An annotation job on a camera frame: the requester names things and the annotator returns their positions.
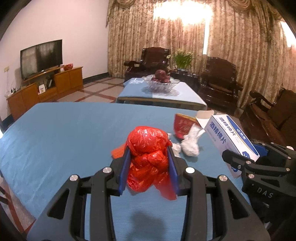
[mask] blue tablecloth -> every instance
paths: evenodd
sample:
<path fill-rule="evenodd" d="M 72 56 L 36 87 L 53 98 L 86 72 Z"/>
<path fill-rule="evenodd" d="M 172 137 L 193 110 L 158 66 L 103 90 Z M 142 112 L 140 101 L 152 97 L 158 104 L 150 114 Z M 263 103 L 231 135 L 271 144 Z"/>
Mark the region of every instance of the blue tablecloth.
<path fill-rule="evenodd" d="M 119 94 L 117 101 L 132 100 L 132 98 L 143 101 L 166 100 L 169 103 L 184 103 L 199 106 L 199 110 L 206 110 L 207 104 L 186 83 L 178 83 L 169 93 L 152 93 L 147 83 L 142 78 L 131 78 L 125 83 L 125 88 Z"/>
<path fill-rule="evenodd" d="M 173 133 L 176 113 L 196 115 L 192 110 L 143 105 L 37 104 L 0 140 L 0 170 L 21 203 L 38 218 L 70 175 L 86 177 L 108 166 L 112 161 L 111 150 L 123 144 L 136 126 L 153 126 Z M 211 177 L 226 174 L 241 191 L 241 178 L 232 178 L 209 136 L 203 134 L 198 144 L 199 156 L 185 157 L 188 165 Z M 134 196 L 125 190 L 121 197 L 112 197 L 111 203 L 118 241 L 180 240 L 186 197 L 164 200 L 158 190 L 151 187 Z M 88 222 L 89 199 L 86 237 L 89 235 Z M 208 224 L 210 239 L 210 215 Z"/>

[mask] tv screen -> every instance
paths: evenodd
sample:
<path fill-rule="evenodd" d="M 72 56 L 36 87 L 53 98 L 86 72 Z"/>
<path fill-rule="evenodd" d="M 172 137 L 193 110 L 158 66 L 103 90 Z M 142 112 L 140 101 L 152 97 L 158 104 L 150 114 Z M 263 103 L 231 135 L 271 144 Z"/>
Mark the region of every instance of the tv screen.
<path fill-rule="evenodd" d="M 62 40 L 38 44 L 20 52 L 22 79 L 60 64 L 63 64 Z"/>

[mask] tiled floor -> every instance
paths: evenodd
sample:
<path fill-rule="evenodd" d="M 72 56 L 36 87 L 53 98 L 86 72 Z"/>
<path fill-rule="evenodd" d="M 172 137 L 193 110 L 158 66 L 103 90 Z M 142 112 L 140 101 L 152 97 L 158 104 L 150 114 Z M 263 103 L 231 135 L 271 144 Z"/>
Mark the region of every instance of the tiled floor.
<path fill-rule="evenodd" d="M 124 79 L 104 78 L 87 83 L 82 90 L 58 100 L 58 102 L 108 102 L 114 103 L 123 90 Z"/>

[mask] green plant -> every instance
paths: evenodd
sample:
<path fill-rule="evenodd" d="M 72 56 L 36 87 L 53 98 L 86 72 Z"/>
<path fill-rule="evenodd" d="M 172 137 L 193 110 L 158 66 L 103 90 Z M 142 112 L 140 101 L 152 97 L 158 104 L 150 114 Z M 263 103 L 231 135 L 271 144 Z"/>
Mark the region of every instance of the green plant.
<path fill-rule="evenodd" d="M 191 65 L 193 58 L 192 52 L 185 52 L 178 49 L 173 56 L 173 59 L 178 67 L 178 69 L 186 69 Z"/>

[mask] cardboard box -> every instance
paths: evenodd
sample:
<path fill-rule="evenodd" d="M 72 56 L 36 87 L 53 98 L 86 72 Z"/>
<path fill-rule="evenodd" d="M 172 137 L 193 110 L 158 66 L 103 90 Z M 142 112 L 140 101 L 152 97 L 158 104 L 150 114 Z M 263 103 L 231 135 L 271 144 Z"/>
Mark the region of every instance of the cardboard box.
<path fill-rule="evenodd" d="M 213 110 L 200 110 L 197 112 L 196 119 L 218 148 L 220 154 L 222 155 L 222 152 L 228 149 L 257 161 L 260 157 L 259 153 L 231 117 L 224 114 L 213 114 Z M 227 166 L 233 177 L 241 175 L 241 171 L 232 168 L 229 164 Z"/>

